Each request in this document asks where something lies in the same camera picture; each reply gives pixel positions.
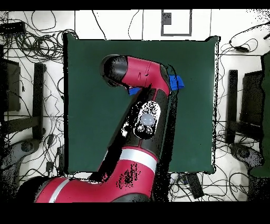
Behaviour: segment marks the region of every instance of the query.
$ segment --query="white floor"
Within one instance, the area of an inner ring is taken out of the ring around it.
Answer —
[[[75,29],[80,39],[104,39],[104,35],[98,27],[92,11],[53,11],[56,19],[56,26],[48,31],[60,31],[65,29]],[[188,37],[161,37],[160,36],[160,21],[161,21],[161,10],[126,10],[126,11],[94,11],[96,18],[102,28],[106,39],[132,39],[132,40],[197,40],[202,41],[208,38],[210,35],[221,36],[220,41],[220,52],[229,48],[228,41],[235,34],[246,30],[254,25],[265,23],[270,18],[269,11],[257,11],[257,10],[193,10],[192,11],[192,36]],[[173,15],[177,15],[180,12],[173,12]],[[28,22],[30,26],[33,26],[31,22],[32,12],[9,12],[9,19],[22,20]],[[37,11],[33,14],[33,22],[37,29],[48,29],[54,25],[54,17],[50,11]],[[27,28],[29,32],[34,32],[30,27]],[[219,73],[220,80],[218,86],[218,97],[224,96],[227,92],[227,75],[230,69],[238,70],[238,89],[242,89],[242,78],[245,73],[261,70],[261,59],[260,55],[268,52],[270,50],[270,38],[263,40],[263,37],[269,33],[269,25],[261,26],[257,29],[253,29],[249,32],[242,33],[232,40],[232,45],[237,46],[244,44],[249,39],[256,39],[258,41],[257,49],[251,53],[239,53],[236,51],[224,52],[226,55],[222,55],[220,58],[224,69],[219,61]],[[251,40],[248,42],[251,50],[256,48],[256,42]],[[33,85],[30,83],[31,77],[33,79],[34,65],[28,61],[27,58],[17,58],[18,56],[23,56],[22,52],[16,49],[16,44],[12,46],[14,49],[8,51],[8,55],[5,57],[10,60],[14,60],[20,63],[21,66],[21,76],[25,91],[21,91],[21,97],[24,99],[30,113],[32,113],[32,93]],[[55,145],[49,150],[52,160],[54,160],[54,155],[56,154],[56,149],[60,145],[64,144],[64,137],[61,136],[61,131],[63,130],[63,100],[60,98],[61,94],[58,92],[55,85],[59,79],[63,77],[63,65],[56,62],[45,62],[47,65],[47,72],[45,73],[45,84],[44,86],[44,97],[48,97],[44,103],[44,127],[47,132],[45,136],[49,133],[57,135],[59,134],[59,139]],[[60,82],[60,91],[63,89],[63,80]],[[238,92],[238,119],[240,113],[240,98],[242,92]],[[220,113],[220,121],[225,121],[225,111],[226,111],[226,97],[220,98],[220,104],[218,106]],[[28,112],[24,103],[21,102],[21,110],[19,112],[9,112],[6,114],[6,119],[17,119],[20,117],[28,116]],[[57,123],[58,129],[54,128],[55,123]],[[221,130],[221,125],[218,125],[217,130]],[[30,129],[24,130],[16,134],[12,139],[11,143],[15,143],[19,140],[31,137],[32,131]],[[228,182],[225,180],[235,172],[247,173],[243,163],[238,162],[229,153],[226,153],[227,147],[224,146],[216,151],[216,164],[217,171],[215,174],[206,175],[198,174],[201,183],[204,188],[204,192],[208,195],[219,195],[214,197],[204,196],[203,201],[208,200],[224,200],[224,201],[235,201],[232,196]],[[43,155],[43,147],[26,157],[24,159],[24,164],[22,164],[20,175],[25,175],[29,169],[38,169],[41,173],[45,173],[46,160]],[[28,176],[24,177],[23,180],[27,180],[30,177],[39,175],[35,171],[29,171]],[[87,178],[89,174],[77,174],[76,176],[80,178]],[[231,183],[236,186],[244,186],[243,188],[247,191],[248,179],[243,175],[236,174],[232,177]],[[246,195],[240,190],[233,188],[233,194],[239,201],[245,201]],[[190,191],[182,186],[182,189],[178,193],[174,193],[174,196],[181,197],[190,195]],[[190,198],[173,198],[173,201],[198,201],[194,200],[192,196]]]

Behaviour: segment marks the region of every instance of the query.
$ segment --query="red robot arm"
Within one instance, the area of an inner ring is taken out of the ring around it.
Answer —
[[[36,179],[34,202],[137,202],[151,196],[166,122],[170,82],[159,63],[109,55],[100,66],[111,86],[141,87],[115,131],[106,156],[91,180]],[[23,194],[22,187],[18,195]]]

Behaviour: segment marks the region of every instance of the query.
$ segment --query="green table surface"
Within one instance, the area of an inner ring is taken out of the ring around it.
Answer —
[[[170,172],[213,173],[213,96],[219,37],[206,41],[76,40],[67,35],[69,173],[93,172],[131,101],[123,87],[109,87],[99,66],[108,54],[172,65],[185,88],[178,94]]]

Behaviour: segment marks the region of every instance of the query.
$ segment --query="rectangular frame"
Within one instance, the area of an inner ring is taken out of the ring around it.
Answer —
[[[161,10],[161,36],[191,36],[192,35],[192,10],[189,12],[189,33],[183,33],[183,34],[165,34],[163,30],[164,25],[169,25],[165,24],[164,17],[169,16],[171,13],[164,13],[164,10]]]

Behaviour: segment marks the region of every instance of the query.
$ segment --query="blue object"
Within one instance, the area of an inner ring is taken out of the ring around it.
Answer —
[[[180,76],[176,76],[174,74],[172,75],[169,75],[169,78],[170,78],[170,86],[171,86],[171,90],[174,91],[174,90],[177,90],[177,89],[182,89],[185,87],[182,79]],[[137,88],[131,88],[129,89],[129,95],[135,95],[137,92],[139,92],[141,88],[140,87],[137,87]]]

